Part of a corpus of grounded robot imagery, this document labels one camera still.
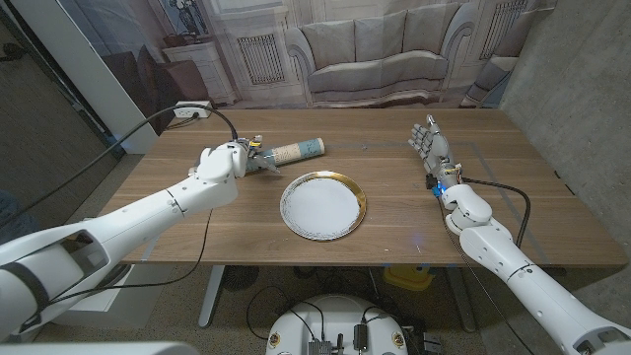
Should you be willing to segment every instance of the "power strip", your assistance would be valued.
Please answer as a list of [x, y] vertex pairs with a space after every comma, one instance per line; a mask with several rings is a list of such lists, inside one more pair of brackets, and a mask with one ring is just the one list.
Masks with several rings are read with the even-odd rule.
[[[177, 102], [178, 105], [197, 104], [210, 107], [210, 102]], [[175, 117], [177, 118], [191, 118], [194, 113], [199, 113], [200, 118], [207, 118], [210, 115], [208, 109], [201, 107], [182, 107], [174, 109]]]

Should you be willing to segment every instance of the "cabinet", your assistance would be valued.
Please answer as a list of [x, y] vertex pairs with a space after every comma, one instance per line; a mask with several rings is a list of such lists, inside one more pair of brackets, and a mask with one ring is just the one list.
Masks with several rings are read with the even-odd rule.
[[237, 100], [237, 94], [228, 80], [214, 42], [165, 48], [163, 52], [171, 62], [194, 61], [208, 89], [208, 96], [215, 103], [232, 105]]

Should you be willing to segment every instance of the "white plate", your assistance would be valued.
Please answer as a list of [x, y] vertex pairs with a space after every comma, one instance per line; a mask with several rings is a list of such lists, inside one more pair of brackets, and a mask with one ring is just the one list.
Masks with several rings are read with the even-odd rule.
[[366, 214], [366, 195], [342, 174], [309, 173], [287, 186], [280, 199], [280, 214], [299, 236], [332, 241], [360, 224]]

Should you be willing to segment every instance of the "wooden table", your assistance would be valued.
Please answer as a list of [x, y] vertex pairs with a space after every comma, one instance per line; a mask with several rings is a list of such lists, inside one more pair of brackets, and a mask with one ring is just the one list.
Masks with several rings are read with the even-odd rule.
[[[225, 110], [240, 136], [263, 135], [273, 147], [321, 137], [324, 156], [238, 180], [239, 197], [212, 212], [208, 264], [388, 265], [429, 263], [463, 266], [449, 240], [436, 198], [425, 189], [425, 170], [407, 145], [410, 129], [432, 113], [462, 163], [464, 176], [509, 184], [532, 202], [523, 250], [541, 265], [618, 266], [622, 248], [583, 203], [556, 177], [516, 126], [491, 109], [301, 109]], [[119, 208], [186, 178], [204, 146], [230, 139], [217, 117], [167, 131], [105, 207]], [[315, 171], [345, 174], [364, 189], [367, 213], [348, 236], [327, 243], [294, 234], [279, 201], [295, 178]], [[474, 185], [494, 217], [514, 236], [525, 205], [510, 191]], [[207, 213], [184, 220], [124, 262], [184, 263], [197, 259]]]

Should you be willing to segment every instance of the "robotic arm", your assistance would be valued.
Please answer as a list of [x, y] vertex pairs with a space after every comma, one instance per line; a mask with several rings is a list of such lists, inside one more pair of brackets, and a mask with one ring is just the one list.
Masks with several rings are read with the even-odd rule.
[[462, 250], [506, 283], [564, 354], [630, 353], [631, 329], [590, 311], [514, 244], [508, 229], [493, 219], [491, 206], [461, 183], [461, 168], [431, 115], [427, 124], [414, 126], [409, 143], [437, 179], [440, 198], [452, 211], [447, 226]]
[[235, 178], [245, 175], [259, 144], [257, 136], [206, 148], [197, 169], [169, 188], [102, 217], [0, 246], [0, 339], [53, 320], [89, 294], [55, 299], [93, 289], [126, 255], [185, 217], [235, 200]]

